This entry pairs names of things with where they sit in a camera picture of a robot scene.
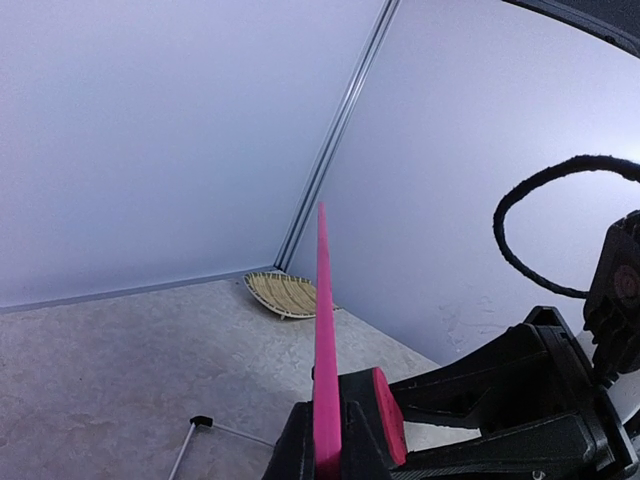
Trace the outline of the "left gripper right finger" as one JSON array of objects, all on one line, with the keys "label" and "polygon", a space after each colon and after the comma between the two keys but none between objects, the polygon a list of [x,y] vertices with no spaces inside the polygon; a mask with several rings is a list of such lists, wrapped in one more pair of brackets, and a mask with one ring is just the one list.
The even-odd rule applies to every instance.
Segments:
[{"label": "left gripper right finger", "polygon": [[363,410],[357,402],[342,404],[341,478],[383,480],[390,474],[382,461]]}]

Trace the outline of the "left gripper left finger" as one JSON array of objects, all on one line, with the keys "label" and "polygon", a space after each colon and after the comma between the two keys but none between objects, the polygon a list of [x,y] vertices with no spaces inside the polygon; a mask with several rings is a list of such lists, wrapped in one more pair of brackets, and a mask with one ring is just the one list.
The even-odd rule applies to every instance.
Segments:
[{"label": "left gripper left finger", "polygon": [[294,404],[262,480],[313,480],[313,403]]}]

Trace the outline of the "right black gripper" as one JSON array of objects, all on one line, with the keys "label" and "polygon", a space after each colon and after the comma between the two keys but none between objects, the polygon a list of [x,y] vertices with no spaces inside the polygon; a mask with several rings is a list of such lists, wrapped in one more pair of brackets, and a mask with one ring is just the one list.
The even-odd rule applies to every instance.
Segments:
[{"label": "right black gripper", "polygon": [[630,479],[630,434],[559,311],[527,318],[464,358],[390,385],[404,419],[479,431],[410,452],[395,479]]}]

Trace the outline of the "red black whiteboard eraser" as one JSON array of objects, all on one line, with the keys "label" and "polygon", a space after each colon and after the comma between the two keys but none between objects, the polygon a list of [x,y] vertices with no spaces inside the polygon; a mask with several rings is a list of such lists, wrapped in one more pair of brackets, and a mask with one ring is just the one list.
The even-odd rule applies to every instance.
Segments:
[{"label": "red black whiteboard eraser", "polygon": [[364,415],[370,438],[382,463],[393,469],[406,462],[404,417],[379,367],[339,376],[343,400],[355,402]]}]

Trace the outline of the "pink framed whiteboard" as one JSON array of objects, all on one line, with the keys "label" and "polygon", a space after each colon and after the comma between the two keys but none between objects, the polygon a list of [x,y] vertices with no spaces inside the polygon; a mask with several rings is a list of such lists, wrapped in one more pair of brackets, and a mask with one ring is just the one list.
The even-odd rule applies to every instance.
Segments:
[{"label": "pink framed whiteboard", "polygon": [[317,300],[313,377],[314,479],[341,478],[342,401],[337,372],[326,210],[318,205]]}]

